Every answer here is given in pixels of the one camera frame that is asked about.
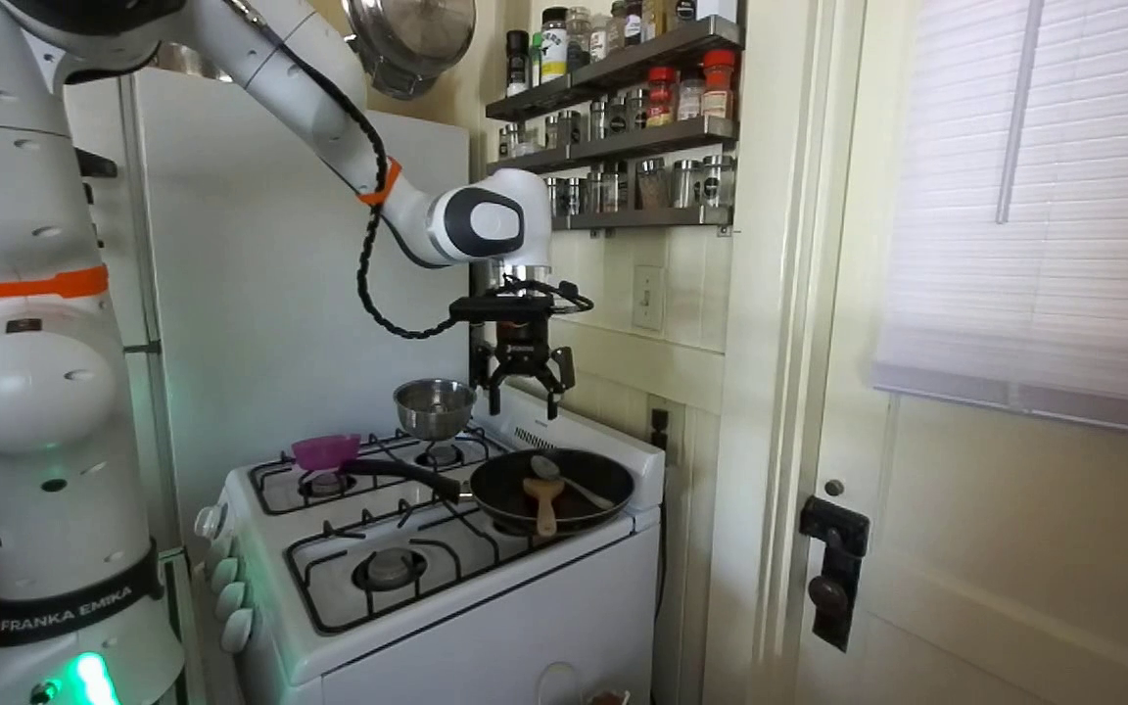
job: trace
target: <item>orange ring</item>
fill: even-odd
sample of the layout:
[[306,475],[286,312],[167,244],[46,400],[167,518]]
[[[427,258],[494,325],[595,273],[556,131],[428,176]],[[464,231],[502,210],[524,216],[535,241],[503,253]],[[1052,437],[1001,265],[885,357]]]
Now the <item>orange ring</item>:
[[398,179],[398,173],[402,173],[403,166],[398,165],[398,160],[394,157],[389,158],[389,169],[386,170],[386,187],[376,193],[367,193],[365,195],[356,195],[356,197],[364,205],[377,205],[385,204],[386,197],[389,197],[389,190],[395,187],[395,180]]
[[35,281],[0,282],[0,299],[14,296],[59,294],[64,299],[79,299],[81,296],[97,296],[107,291],[107,266],[59,272],[50,279]]

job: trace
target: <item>door lock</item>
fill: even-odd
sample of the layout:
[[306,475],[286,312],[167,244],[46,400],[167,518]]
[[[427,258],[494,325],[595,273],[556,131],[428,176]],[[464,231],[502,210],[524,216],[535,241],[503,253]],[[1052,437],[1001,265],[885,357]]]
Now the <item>door lock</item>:
[[812,634],[845,652],[856,608],[860,561],[869,550],[869,517],[810,496],[800,512],[800,532],[825,541],[820,575],[807,584],[807,597],[816,606]]

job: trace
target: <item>switch plate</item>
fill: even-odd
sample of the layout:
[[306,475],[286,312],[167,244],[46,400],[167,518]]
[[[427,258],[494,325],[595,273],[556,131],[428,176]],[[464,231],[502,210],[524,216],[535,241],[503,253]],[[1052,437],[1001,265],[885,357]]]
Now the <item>switch plate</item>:
[[634,326],[664,328],[664,267],[634,267]]

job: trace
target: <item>frying pan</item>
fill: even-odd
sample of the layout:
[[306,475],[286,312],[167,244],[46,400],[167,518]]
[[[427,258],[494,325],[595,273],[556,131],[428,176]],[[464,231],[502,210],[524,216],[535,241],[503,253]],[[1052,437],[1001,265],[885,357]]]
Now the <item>frying pan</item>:
[[444,474],[415,467],[408,464],[395,464],[390,460],[347,460],[342,464],[341,472],[350,476],[382,476],[409,478],[429,486],[444,501],[475,501],[476,505],[493,518],[502,528],[532,536],[538,529],[538,501],[525,494],[523,479],[538,478],[530,467],[530,458],[546,456],[561,468],[561,476],[571,478],[578,485],[605,496],[613,502],[611,509],[599,509],[590,503],[582,493],[572,486],[564,486],[564,492],[556,496],[552,505],[555,509],[556,532],[567,535],[590,530],[620,512],[635,494],[635,478],[624,465],[610,458],[585,450],[519,450],[508,452],[486,460],[473,470],[466,482],[458,482]]

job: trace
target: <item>refrigerator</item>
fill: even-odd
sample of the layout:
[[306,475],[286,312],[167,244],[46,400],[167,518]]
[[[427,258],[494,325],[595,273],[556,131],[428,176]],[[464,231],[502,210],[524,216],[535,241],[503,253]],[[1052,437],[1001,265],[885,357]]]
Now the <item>refrigerator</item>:
[[[77,147],[116,161],[88,179],[130,363],[152,535],[194,539],[226,474],[292,441],[393,433],[393,391],[465,379],[462,326],[382,331],[356,294],[368,208],[238,86],[160,69],[71,86]],[[457,126],[368,113],[426,193],[467,183]],[[467,268],[425,270],[377,236],[377,307],[421,329],[467,293]]]

